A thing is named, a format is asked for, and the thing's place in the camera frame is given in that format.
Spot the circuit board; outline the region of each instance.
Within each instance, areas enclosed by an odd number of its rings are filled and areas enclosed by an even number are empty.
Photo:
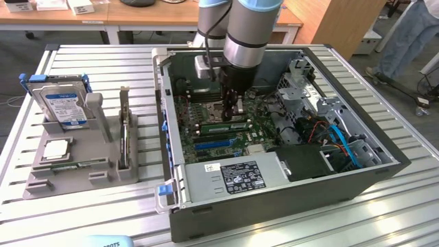
[[[183,96],[175,97],[187,164],[250,155],[247,147],[255,147],[254,145],[265,150],[278,146],[277,127],[270,113],[259,109],[263,102],[265,96],[254,95],[250,98],[246,95],[243,99],[245,114],[235,116],[230,122],[222,122],[220,101],[192,103]]]

